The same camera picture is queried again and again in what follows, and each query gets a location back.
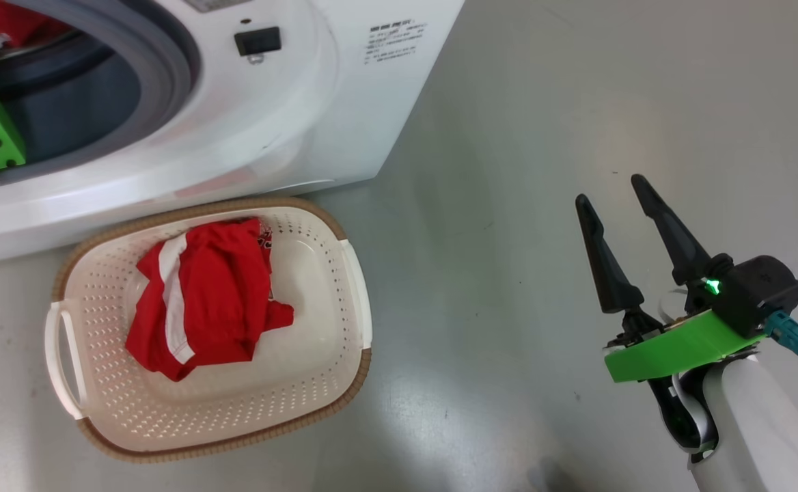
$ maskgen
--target perforated basket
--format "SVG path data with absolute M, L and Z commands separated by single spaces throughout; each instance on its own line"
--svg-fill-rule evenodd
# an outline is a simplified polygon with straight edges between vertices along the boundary
M 296 310 L 262 334 L 253 361 L 196 368 L 179 383 L 125 349 L 152 246 L 213 221 L 256 216 L 273 232 L 272 292 Z M 226 451 L 342 410 L 371 360 L 368 294 L 353 247 L 325 211 L 299 199 L 233 200 L 156 215 L 81 244 L 59 271 L 46 317 L 56 394 L 89 440 L 115 458 L 170 461 Z M 77 396 L 59 357 L 64 324 Z

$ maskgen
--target washing machine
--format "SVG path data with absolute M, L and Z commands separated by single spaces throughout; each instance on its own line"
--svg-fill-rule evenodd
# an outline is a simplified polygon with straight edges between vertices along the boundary
M 27 164 L 0 259 L 256 193 L 374 177 L 462 0 L 11 0 L 73 29 L 0 54 Z

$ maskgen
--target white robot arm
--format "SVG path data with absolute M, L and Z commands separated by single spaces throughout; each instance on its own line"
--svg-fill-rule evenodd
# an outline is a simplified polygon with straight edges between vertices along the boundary
M 798 491 L 798 411 L 755 357 L 711 368 L 702 393 L 717 444 L 690 460 L 701 492 Z
M 798 355 L 790 317 L 798 280 L 771 256 L 738 265 L 723 253 L 711 258 L 642 175 L 631 183 L 670 253 L 673 280 L 687 288 L 687 317 L 664 325 L 642 310 L 642 292 L 614 258 L 593 205 L 578 196 L 600 308 L 624 312 L 623 333 L 605 349 L 612 379 L 648 383 L 702 492 L 798 491 L 798 411 L 754 355 L 765 340 Z

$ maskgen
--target basket rim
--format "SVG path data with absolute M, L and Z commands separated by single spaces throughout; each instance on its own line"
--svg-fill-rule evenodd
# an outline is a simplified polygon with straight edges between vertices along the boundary
M 202 215 L 221 214 L 224 212 L 236 212 L 239 210 L 253 210 L 261 208 L 299 208 L 310 212 L 324 221 L 325 224 L 333 231 L 335 237 L 339 241 L 347 239 L 345 231 L 338 224 L 338 222 L 327 211 L 308 200 L 300 198 L 248 198 L 239 200 L 226 200 L 226 202 L 209 203 L 206 205 L 190 206 L 190 208 L 181 208 L 164 214 L 152 215 L 143 219 L 128 222 L 112 230 L 105 231 L 101 234 L 87 239 L 80 243 L 77 248 L 68 254 L 68 258 L 59 268 L 56 274 L 55 283 L 53 283 L 53 302 L 60 302 L 64 300 L 65 287 L 68 285 L 68 278 L 71 272 L 74 271 L 75 266 L 80 260 L 86 256 L 91 250 L 103 243 L 118 239 L 127 234 L 133 234 L 148 228 L 159 227 L 171 222 L 183 221 L 200 217 Z M 77 427 L 81 433 L 89 439 L 93 446 L 96 446 L 100 451 L 112 458 L 128 461 L 131 463 L 159 463 L 165 461 L 184 460 L 186 458 L 194 458 L 198 456 L 206 456 L 209 454 L 217 454 L 218 452 L 226 452 L 232 449 L 243 448 L 262 442 L 266 439 L 271 439 L 292 431 L 298 430 L 302 427 L 309 426 L 315 422 L 321 421 L 326 417 L 336 414 L 342 410 L 351 400 L 359 393 L 362 388 L 362 383 L 368 375 L 368 368 L 372 360 L 372 349 L 362 349 L 361 358 L 359 358 L 359 367 L 356 376 L 353 377 L 353 382 L 347 390 L 338 396 L 329 405 L 325 405 L 318 410 L 311 411 L 305 415 L 293 420 L 288 420 L 276 426 L 267 427 L 265 429 L 256 430 L 254 433 L 242 434 L 234 438 L 222 439 L 214 442 L 204 443 L 195 446 L 187 446 L 186 448 L 165 449 L 161 451 L 131 451 L 121 446 L 115 445 L 111 440 L 105 438 L 102 433 L 96 428 L 89 417 L 77 420 Z

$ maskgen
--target floor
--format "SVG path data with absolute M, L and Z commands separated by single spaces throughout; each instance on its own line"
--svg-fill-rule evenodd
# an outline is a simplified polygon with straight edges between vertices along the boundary
M 100 454 L 43 364 L 67 250 L 0 262 L 0 490 L 695 490 L 648 389 L 602 363 L 620 317 L 596 305 L 575 196 L 649 312 L 673 287 L 633 172 L 709 252 L 798 275 L 798 2 L 467 0 L 381 174 L 309 196 L 367 277 L 364 389 L 258 446 Z M 798 361 L 762 360 L 798 405 Z

